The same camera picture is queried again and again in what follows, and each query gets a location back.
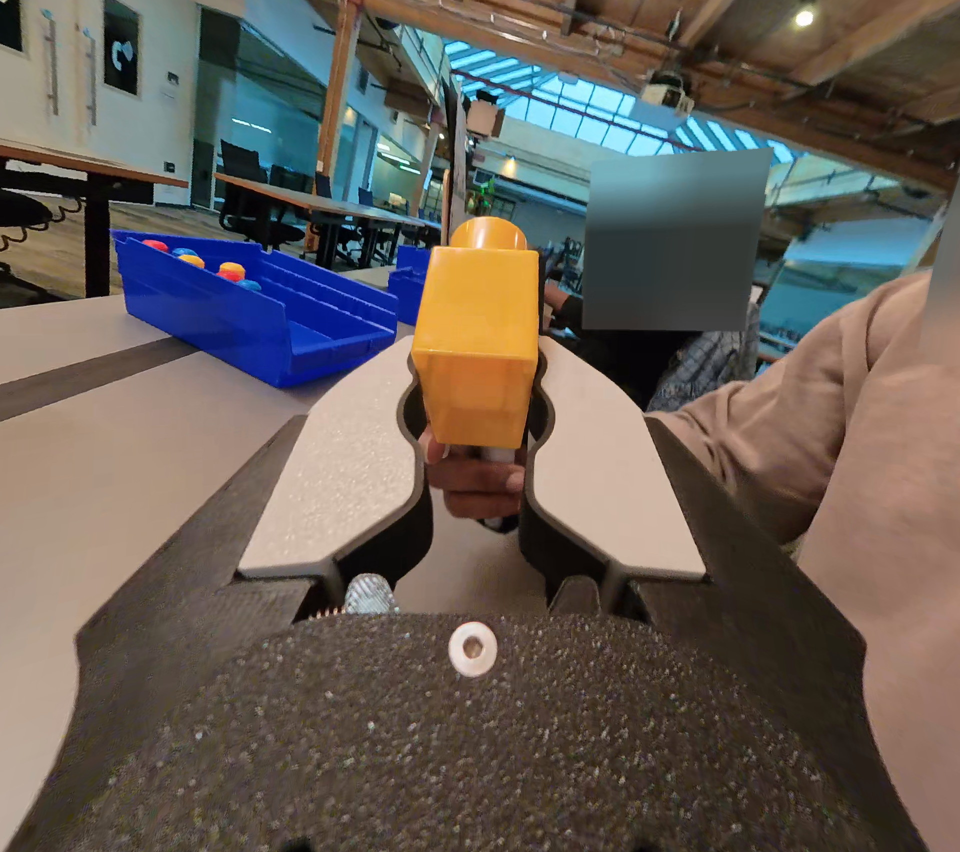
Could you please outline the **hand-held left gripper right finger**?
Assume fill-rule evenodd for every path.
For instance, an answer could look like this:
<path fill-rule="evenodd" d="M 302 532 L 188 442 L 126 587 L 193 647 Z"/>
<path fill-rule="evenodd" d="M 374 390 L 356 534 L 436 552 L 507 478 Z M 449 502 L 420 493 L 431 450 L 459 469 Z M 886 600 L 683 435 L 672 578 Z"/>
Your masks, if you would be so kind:
<path fill-rule="evenodd" d="M 701 584 L 707 569 L 642 409 L 558 342 L 539 340 L 518 521 L 549 594 L 571 577 L 618 608 L 631 581 Z"/>

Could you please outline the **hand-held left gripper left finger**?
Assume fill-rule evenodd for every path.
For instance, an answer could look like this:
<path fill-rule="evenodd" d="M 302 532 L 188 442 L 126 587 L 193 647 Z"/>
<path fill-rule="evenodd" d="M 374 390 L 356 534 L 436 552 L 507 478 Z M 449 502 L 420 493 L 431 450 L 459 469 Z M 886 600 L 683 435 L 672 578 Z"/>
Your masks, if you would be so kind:
<path fill-rule="evenodd" d="M 317 399 L 270 494 L 237 572 L 251 581 L 307 579 L 336 602 L 360 574 L 396 587 L 426 557 L 433 510 L 423 416 L 400 337 Z"/>

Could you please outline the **yellow mega block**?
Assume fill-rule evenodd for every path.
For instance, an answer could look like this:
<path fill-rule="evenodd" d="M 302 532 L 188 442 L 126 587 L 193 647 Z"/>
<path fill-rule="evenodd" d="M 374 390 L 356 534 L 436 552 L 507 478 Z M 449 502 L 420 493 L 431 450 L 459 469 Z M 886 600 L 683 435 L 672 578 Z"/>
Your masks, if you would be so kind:
<path fill-rule="evenodd" d="M 539 365 L 540 262 L 514 223 L 491 216 L 432 250 L 411 359 L 439 442 L 522 447 Z"/>

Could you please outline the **person's right forearm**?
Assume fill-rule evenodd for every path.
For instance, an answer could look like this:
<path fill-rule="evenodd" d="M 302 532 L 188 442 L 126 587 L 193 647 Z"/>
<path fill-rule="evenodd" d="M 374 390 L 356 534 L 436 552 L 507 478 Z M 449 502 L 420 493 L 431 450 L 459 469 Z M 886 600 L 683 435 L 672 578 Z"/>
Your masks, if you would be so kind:
<path fill-rule="evenodd" d="M 931 270 L 884 283 L 818 323 L 750 382 L 676 412 L 649 412 L 780 546 L 801 538 L 826 494 L 869 374 L 918 319 Z"/>

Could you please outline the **pile of mega blocks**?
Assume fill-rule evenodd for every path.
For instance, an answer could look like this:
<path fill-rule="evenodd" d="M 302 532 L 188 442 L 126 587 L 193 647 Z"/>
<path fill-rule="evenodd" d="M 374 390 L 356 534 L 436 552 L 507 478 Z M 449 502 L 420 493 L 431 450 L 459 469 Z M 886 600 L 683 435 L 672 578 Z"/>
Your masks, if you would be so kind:
<path fill-rule="evenodd" d="M 172 248 L 166 243 L 158 239 L 144 239 L 141 241 L 144 246 L 148 246 L 157 250 L 161 253 L 168 254 L 175 259 L 178 259 L 182 262 L 190 264 L 199 269 L 205 269 L 207 267 L 206 261 L 198 256 L 198 254 L 190 248 L 186 247 L 176 247 Z M 245 267 L 239 263 L 232 261 L 225 261 L 219 267 L 217 274 L 236 284 L 240 288 L 248 289 L 255 292 L 261 292 L 262 286 L 260 283 L 250 278 L 247 275 Z"/>

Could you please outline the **person's right hand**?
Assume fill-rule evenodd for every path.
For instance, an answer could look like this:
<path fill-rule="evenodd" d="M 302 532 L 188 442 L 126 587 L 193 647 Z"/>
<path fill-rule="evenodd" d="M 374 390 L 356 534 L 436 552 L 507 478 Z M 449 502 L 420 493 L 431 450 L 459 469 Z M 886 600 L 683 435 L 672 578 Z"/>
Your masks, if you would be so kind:
<path fill-rule="evenodd" d="M 438 490 L 451 516 L 472 520 L 499 534 L 519 522 L 527 450 L 515 450 L 510 462 L 494 462 L 479 448 L 446 445 L 430 426 L 418 439 L 429 485 Z"/>

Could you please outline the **wood-top office desk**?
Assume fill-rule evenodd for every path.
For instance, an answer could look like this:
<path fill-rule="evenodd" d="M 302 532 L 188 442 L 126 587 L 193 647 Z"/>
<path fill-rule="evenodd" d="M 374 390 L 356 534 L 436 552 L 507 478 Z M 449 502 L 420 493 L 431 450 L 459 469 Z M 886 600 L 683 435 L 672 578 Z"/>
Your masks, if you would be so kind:
<path fill-rule="evenodd" d="M 82 153 L 1 140 L 1 186 L 78 199 L 83 210 L 85 296 L 111 292 L 111 204 L 153 203 L 157 186 L 188 189 L 169 170 L 156 172 Z"/>
<path fill-rule="evenodd" d="M 374 264 L 375 250 L 382 233 L 385 233 L 389 240 L 387 265 L 393 262 L 404 230 L 411 231 L 416 238 L 427 239 L 433 244 L 437 244 L 441 238 L 441 226 L 438 222 L 402 215 L 376 206 L 290 190 L 220 172 L 216 172 L 214 178 L 234 189 L 234 192 L 243 195 L 236 204 L 237 216 L 242 215 L 241 210 L 251 196 L 266 199 L 272 208 L 294 207 L 298 217 L 304 222 L 305 240 L 318 241 L 317 247 L 306 248 L 304 255 L 313 253 L 316 264 L 324 269 L 332 270 L 333 268 L 332 264 L 339 246 L 339 229 L 344 225 L 356 228 L 357 223 L 361 223 L 359 228 L 363 231 L 363 236 L 357 265 L 361 270 L 370 268 Z"/>

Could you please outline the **pale upright pole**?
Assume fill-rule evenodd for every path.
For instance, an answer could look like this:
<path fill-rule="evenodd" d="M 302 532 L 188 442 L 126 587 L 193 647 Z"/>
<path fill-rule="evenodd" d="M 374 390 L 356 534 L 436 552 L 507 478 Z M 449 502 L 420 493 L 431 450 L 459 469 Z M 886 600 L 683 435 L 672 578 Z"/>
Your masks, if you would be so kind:
<path fill-rule="evenodd" d="M 464 97 L 452 80 L 442 84 L 449 135 L 449 169 L 443 179 L 440 244 L 450 245 L 453 233 L 466 220 L 467 120 Z"/>

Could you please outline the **white ceiling device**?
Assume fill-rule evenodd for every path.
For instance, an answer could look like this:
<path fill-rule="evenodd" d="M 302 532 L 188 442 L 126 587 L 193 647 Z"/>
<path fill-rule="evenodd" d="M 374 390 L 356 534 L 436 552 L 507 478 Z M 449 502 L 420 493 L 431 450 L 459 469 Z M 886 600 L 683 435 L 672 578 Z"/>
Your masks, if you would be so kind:
<path fill-rule="evenodd" d="M 655 69 L 647 77 L 639 101 L 689 115 L 694 107 L 694 100 L 690 96 L 690 77 L 680 69 Z"/>

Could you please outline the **wooden support post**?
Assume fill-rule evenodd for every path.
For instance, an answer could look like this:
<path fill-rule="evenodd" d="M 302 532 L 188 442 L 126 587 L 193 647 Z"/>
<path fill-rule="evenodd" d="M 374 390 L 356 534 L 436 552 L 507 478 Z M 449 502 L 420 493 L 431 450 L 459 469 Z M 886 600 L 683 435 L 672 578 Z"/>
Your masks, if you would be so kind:
<path fill-rule="evenodd" d="M 339 0 L 329 80 L 319 126 L 317 171 L 334 178 L 341 130 L 351 86 L 363 0 Z"/>

